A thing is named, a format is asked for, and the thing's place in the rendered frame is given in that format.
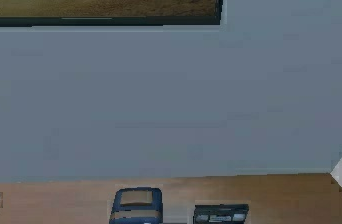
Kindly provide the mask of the blue open box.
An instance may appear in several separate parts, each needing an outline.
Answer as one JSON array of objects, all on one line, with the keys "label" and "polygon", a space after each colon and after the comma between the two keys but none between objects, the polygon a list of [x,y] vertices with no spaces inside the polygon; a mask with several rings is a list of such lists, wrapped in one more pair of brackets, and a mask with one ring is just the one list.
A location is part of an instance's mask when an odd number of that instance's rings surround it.
[{"label": "blue open box", "polygon": [[109,224],[162,224],[163,211],[160,188],[123,188],[115,194]]}]

